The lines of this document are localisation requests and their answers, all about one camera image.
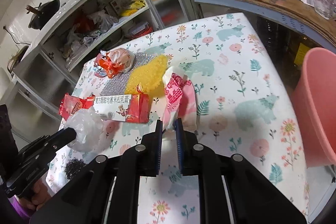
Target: yellow sticky note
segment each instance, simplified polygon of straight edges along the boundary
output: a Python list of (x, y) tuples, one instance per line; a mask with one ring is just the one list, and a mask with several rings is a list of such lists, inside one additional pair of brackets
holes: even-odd
[(306, 45), (300, 43), (299, 49), (297, 50), (297, 53), (296, 53), (294, 63), (298, 66), (301, 66), (303, 64), (303, 59), (309, 50), (310, 50), (310, 47), (307, 47)]

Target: floral patterned tablecloth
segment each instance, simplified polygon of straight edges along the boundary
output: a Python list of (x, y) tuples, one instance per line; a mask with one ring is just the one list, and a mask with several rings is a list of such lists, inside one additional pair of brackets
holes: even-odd
[[(295, 113), (271, 59), (244, 14), (169, 27), (120, 47), (165, 54), (170, 66), (183, 68), (196, 93), (195, 134), (199, 142), (221, 155), (242, 154), (307, 216), (309, 187)], [(95, 76), (91, 60), (85, 64), (73, 95), (98, 95), (108, 80)], [(99, 153), (118, 156), (139, 143), (143, 134), (155, 130), (155, 121), (165, 106), (164, 97), (153, 99), (148, 124), (105, 121), (95, 151), (79, 153), (67, 146), (60, 149), (46, 179), (51, 189), (57, 192), (67, 183), (64, 169), (69, 160), (90, 162)], [(165, 133), (159, 176), (140, 180), (138, 223), (199, 223), (198, 178), (182, 177), (176, 166), (175, 136)]]

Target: power cord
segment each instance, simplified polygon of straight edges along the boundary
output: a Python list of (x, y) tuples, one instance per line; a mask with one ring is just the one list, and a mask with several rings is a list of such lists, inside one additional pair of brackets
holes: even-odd
[(26, 42), (19, 42), (19, 43), (16, 42), (15, 39), (14, 39), (14, 37), (13, 37), (13, 35), (12, 35), (12, 33), (6, 29), (6, 26), (4, 26), (3, 29), (4, 29), (6, 32), (8, 32), (8, 33), (10, 34), (10, 36), (12, 37), (12, 39), (13, 39), (13, 41), (14, 41), (15, 44), (26, 44), (26, 45), (30, 45), (29, 43), (26, 43)]

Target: wooden pan handle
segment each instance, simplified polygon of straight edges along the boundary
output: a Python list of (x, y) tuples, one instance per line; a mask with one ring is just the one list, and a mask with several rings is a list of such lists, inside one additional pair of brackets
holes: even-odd
[(30, 5), (27, 5), (27, 6), (26, 6), (26, 9), (27, 9), (27, 11), (32, 12), (32, 13), (34, 13), (35, 15), (38, 15), (38, 16), (42, 15), (42, 12), (41, 12), (41, 11), (35, 9), (34, 7), (31, 7)]

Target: metal rivet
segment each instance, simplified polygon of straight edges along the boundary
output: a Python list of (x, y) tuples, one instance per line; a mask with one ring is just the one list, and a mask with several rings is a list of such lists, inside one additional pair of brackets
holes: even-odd
[(242, 161), (243, 160), (243, 156), (240, 154), (234, 154), (232, 157), (235, 161)]
[(144, 151), (146, 149), (146, 147), (143, 144), (138, 144), (135, 147), (135, 149), (136, 149), (136, 151), (141, 152), (141, 151)]
[(197, 143), (197, 144), (195, 144), (195, 145), (193, 146), (193, 148), (194, 148), (194, 150), (196, 150), (196, 151), (201, 151), (201, 150), (203, 150), (204, 146), (201, 145), (200, 143)]
[(105, 160), (106, 160), (106, 157), (104, 155), (98, 155), (96, 157), (96, 162), (99, 163), (99, 164), (104, 162)]

